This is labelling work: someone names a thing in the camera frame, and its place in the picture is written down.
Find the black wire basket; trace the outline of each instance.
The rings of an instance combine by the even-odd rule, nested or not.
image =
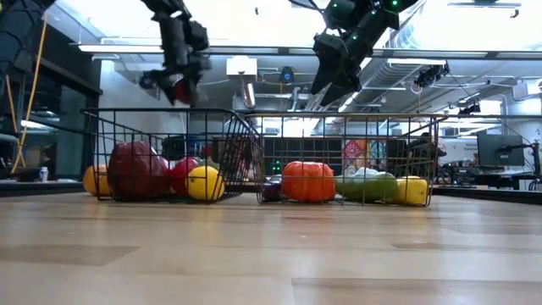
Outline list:
[[[237,113],[220,108],[88,108],[99,200],[217,202],[257,192],[260,135]],[[119,121],[169,115],[174,128],[144,132]]]
[[[427,207],[438,114],[261,113],[261,202]]]

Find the wooden floor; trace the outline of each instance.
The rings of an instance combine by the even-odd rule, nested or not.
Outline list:
[[[0,201],[0,304],[541,304],[542,207]]]

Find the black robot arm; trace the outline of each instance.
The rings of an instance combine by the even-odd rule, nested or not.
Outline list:
[[[34,63],[35,38],[41,17],[54,0],[2,0],[0,2],[0,97],[6,76],[30,72]]]
[[[211,68],[209,58],[201,54],[209,48],[207,29],[191,20],[191,13],[182,0],[142,2],[153,11],[152,20],[160,24],[164,61],[163,69],[145,72],[140,85],[144,89],[158,86],[172,105],[180,101],[193,107],[202,72]]]
[[[321,105],[332,103],[347,93],[361,90],[357,78],[362,61],[371,56],[374,44],[388,28],[399,30],[399,13],[418,0],[333,0],[323,11],[326,33],[314,37],[313,51],[320,65],[312,84],[316,94],[327,85]]]

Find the computer monitor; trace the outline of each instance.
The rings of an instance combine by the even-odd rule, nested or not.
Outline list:
[[[480,166],[524,166],[523,139],[515,135],[477,134]]]

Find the orange pumpkin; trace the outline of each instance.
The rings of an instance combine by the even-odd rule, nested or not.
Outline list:
[[[282,190],[300,202],[327,202],[335,195],[333,170],[321,163],[288,163],[282,172]]]

